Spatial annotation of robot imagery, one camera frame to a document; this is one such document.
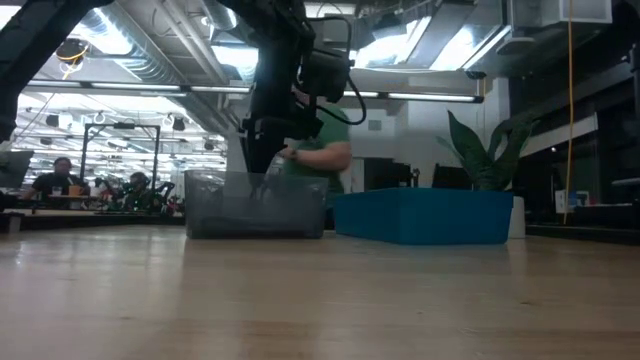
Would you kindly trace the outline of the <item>silver ceiling duct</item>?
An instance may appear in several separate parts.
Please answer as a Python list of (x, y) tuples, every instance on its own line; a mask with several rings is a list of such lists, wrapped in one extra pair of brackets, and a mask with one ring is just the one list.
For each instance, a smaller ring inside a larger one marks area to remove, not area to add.
[(233, 30), (238, 20), (235, 13), (218, 0), (200, 0), (202, 8), (211, 26), (220, 31)]

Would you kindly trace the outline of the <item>grey computer monitor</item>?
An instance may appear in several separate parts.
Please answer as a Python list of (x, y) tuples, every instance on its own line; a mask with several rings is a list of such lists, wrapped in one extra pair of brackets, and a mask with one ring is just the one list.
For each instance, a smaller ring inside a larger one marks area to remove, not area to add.
[(0, 151), (0, 188), (20, 188), (33, 155), (32, 150)]

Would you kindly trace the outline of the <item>black monitor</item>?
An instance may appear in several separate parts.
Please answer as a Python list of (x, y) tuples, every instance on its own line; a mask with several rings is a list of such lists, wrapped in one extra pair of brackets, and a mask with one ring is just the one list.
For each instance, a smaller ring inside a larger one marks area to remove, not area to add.
[(436, 164), (433, 173), (432, 187), (471, 190), (472, 182), (463, 168)]

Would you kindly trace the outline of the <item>green snake plant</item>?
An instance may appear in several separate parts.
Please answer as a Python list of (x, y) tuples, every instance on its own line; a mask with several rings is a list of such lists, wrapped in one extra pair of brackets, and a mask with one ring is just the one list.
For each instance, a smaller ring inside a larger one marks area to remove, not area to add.
[(537, 121), (533, 119), (508, 119), (502, 121), (484, 147), (478, 135), (461, 123), (451, 111), (447, 111), (450, 141), (437, 137), (458, 159), (469, 176), (473, 189), (503, 191), (512, 182), (521, 152)]

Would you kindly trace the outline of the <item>black gantry frame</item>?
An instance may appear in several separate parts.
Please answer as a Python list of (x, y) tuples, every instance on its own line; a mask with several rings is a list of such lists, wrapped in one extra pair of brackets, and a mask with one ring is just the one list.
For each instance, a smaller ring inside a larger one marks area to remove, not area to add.
[(97, 123), (86, 124), (84, 126), (79, 178), (81, 180), (85, 180), (86, 159), (88, 155), (89, 143), (96, 136), (100, 135), (105, 128), (114, 128), (118, 130), (135, 130), (137, 128), (153, 129), (156, 132), (156, 135), (154, 137), (151, 137), (151, 140), (154, 142), (151, 187), (155, 188), (156, 182), (157, 182), (157, 171), (158, 171), (158, 162), (159, 162), (158, 157), (159, 157), (160, 136), (161, 136), (161, 127), (159, 125), (136, 125), (135, 123), (131, 123), (131, 122), (116, 122), (112, 124), (97, 124)]

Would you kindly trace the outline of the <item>grey translucent plastic bin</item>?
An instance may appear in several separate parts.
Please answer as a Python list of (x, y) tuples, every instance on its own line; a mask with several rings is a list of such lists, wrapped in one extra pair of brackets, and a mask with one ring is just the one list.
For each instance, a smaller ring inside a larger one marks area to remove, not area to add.
[(282, 200), (251, 199), (248, 173), (188, 170), (184, 173), (186, 229), (323, 230), (328, 180), (286, 176)]

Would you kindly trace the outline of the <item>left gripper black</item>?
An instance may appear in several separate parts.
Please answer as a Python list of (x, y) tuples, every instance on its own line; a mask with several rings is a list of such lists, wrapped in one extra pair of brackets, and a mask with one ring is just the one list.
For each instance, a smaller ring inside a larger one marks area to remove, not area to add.
[(286, 185), (286, 159), (277, 152), (267, 173), (254, 141), (303, 140), (318, 136), (323, 123), (307, 105), (297, 103), (291, 88), (297, 81), (300, 52), (288, 44), (259, 47), (258, 63), (251, 91), (249, 117), (243, 121), (247, 132), (244, 156), (251, 185), (250, 198), (282, 200)]

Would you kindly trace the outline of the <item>long ceiling light bar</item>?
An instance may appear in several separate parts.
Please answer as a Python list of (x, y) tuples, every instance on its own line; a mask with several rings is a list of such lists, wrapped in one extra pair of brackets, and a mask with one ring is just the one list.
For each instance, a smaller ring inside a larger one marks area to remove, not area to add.
[[(165, 85), (145, 83), (110, 83), (62, 80), (31, 80), (24, 91), (32, 92), (62, 92), (86, 94), (137, 94), (140, 96), (185, 96), (187, 93), (238, 94), (250, 93), (246, 86), (202, 86), (202, 85)], [(423, 101), (423, 102), (451, 102), (451, 103), (482, 103), (484, 98), (478, 95), (436, 94), (436, 93), (403, 93), (361, 91), (359, 93), (346, 90), (344, 97), (354, 98), (360, 95), (363, 99), (393, 100), (393, 101)]]

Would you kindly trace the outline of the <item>white ceiling unit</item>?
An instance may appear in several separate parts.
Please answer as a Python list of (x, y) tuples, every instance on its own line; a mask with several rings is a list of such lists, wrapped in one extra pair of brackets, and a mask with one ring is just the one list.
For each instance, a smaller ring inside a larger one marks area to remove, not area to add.
[(610, 24), (611, 0), (509, 0), (515, 24), (522, 27), (546, 27), (561, 22)]

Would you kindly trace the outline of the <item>person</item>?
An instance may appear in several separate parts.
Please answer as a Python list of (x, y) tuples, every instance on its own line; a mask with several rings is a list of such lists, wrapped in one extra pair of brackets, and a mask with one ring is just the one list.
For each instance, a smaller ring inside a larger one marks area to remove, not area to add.
[(71, 173), (72, 163), (68, 157), (59, 157), (54, 161), (53, 171), (38, 176), (31, 187), (21, 196), (24, 200), (30, 200), (37, 194), (43, 199), (53, 194), (55, 188), (61, 190), (62, 195), (70, 195), (69, 188), (80, 188), (79, 195), (87, 195), (90, 192), (87, 183)]
[(175, 184), (172, 182), (164, 182), (158, 188), (152, 187), (151, 180), (144, 173), (135, 172), (124, 186), (123, 210), (159, 213), (174, 188)]
[(320, 177), (328, 180), (325, 229), (334, 230), (333, 202), (336, 197), (344, 194), (341, 175), (349, 169), (352, 161), (349, 129), (348, 125), (344, 123), (348, 117), (335, 104), (318, 101), (318, 105), (341, 120), (318, 109), (317, 117), (323, 122), (318, 136), (309, 140), (293, 142), (281, 150), (279, 157), (284, 160), (281, 173), (293, 176)]

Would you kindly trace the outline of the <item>blue plastic tray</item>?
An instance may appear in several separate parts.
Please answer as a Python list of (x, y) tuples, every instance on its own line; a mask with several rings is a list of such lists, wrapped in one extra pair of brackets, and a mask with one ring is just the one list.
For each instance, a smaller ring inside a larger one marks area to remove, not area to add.
[(509, 192), (389, 188), (346, 194), (333, 206), (341, 235), (400, 245), (488, 245), (508, 239)]

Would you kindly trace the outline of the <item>black aluminium table frame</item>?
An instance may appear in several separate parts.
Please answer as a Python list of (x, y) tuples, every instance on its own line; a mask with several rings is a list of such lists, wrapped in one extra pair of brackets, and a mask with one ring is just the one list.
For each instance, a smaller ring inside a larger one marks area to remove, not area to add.
[[(125, 225), (184, 226), (185, 220), (177, 217), (130, 215), (25, 215), (17, 212), (0, 214), (0, 234), (18, 232), (20, 230), (54, 230)], [(528, 236), (640, 247), (640, 230), (527, 225), (526, 234)]]

